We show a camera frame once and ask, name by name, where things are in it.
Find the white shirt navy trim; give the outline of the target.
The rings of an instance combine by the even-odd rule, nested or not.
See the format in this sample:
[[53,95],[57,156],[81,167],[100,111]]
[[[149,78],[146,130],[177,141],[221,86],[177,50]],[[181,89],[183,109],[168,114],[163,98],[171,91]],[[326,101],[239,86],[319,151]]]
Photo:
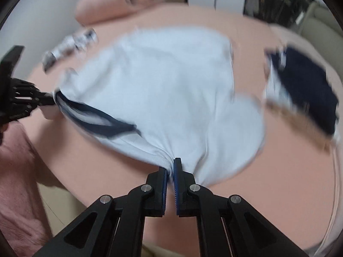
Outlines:
[[210,186],[243,170],[265,143],[260,103],[235,93],[230,40],[202,27],[136,30],[77,70],[55,103],[103,145]]

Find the folded navy garment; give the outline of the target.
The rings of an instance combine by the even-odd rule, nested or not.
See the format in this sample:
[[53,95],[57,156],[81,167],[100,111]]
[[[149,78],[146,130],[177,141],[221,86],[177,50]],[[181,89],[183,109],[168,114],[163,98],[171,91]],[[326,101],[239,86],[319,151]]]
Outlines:
[[284,97],[326,135],[334,135],[339,100],[328,83],[325,69],[291,46],[266,52],[266,56]]

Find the pink bed sheet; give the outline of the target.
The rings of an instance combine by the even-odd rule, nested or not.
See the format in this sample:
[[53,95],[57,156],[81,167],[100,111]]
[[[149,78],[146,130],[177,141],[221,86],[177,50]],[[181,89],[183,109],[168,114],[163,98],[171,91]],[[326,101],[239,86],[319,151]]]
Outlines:
[[[266,48],[279,46],[271,28],[255,19],[178,3],[165,3],[124,19],[95,25],[93,57],[130,31],[170,25],[199,25],[226,35],[234,49],[235,90],[261,97]],[[278,115],[265,111],[266,143],[241,173],[211,187],[217,195],[242,196],[301,248],[321,242],[335,200],[332,156],[316,149]],[[118,197],[143,184],[156,167],[127,158],[80,134],[63,119],[40,111],[23,121],[35,149],[54,176],[84,205],[104,194]]]

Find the small white navy garment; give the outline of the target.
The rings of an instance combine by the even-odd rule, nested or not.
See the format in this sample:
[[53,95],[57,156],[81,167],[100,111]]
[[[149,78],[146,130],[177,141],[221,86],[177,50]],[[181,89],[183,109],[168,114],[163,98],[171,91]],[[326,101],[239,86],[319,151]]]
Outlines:
[[86,52],[90,45],[98,42],[98,36],[93,28],[80,33],[68,35],[42,57],[42,68],[47,73],[58,61],[75,53]]

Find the light pink blanket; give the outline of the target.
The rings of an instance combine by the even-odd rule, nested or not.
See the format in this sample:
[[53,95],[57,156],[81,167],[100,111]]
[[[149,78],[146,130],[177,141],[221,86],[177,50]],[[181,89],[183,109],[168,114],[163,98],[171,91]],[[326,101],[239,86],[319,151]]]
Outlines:
[[297,49],[325,69],[328,83],[339,100],[338,115],[340,119],[336,122],[334,135],[326,137],[323,131],[292,103],[290,95],[286,94],[285,87],[282,87],[277,78],[276,69],[272,67],[270,60],[267,61],[268,81],[264,92],[266,103],[281,113],[291,125],[304,133],[319,149],[328,148],[333,155],[334,203],[331,218],[322,241],[305,251],[309,256],[325,256],[342,245],[342,242],[338,241],[342,232],[342,82],[333,65],[326,61],[320,55],[319,49],[315,48],[308,40],[280,25],[271,25],[270,27],[282,45],[289,45]]

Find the person pink clothing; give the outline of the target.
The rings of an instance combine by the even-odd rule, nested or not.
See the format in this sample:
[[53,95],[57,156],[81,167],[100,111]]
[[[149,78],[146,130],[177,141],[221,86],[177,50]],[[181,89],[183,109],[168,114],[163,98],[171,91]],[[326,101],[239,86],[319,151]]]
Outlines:
[[1,231],[18,256],[33,256],[53,237],[36,180],[40,163],[23,125],[9,124],[1,144]]

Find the folded white printed garment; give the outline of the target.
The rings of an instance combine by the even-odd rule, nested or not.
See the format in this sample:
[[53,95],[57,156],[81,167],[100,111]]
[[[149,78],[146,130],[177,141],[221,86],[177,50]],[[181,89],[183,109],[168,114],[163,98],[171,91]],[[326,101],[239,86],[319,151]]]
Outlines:
[[286,110],[295,110],[292,99],[282,84],[278,71],[286,67],[286,53],[283,49],[266,51],[265,76],[267,79],[264,98],[267,104]]

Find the grey padded headboard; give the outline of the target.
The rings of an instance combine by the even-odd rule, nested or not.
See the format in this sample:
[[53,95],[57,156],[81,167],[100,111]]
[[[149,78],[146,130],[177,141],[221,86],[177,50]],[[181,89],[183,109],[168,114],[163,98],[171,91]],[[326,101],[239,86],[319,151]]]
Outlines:
[[342,73],[342,29],[327,7],[312,2],[298,34],[307,39],[337,73]]

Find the folded tan garment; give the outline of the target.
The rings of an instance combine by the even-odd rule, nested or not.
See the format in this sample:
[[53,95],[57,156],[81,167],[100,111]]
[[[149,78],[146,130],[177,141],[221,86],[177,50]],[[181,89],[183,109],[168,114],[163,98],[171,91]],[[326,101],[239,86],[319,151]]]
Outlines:
[[266,105],[271,111],[280,115],[293,131],[303,135],[319,150],[329,151],[334,145],[333,137],[324,133],[307,115],[287,109],[285,106],[279,106],[271,101],[267,101]]

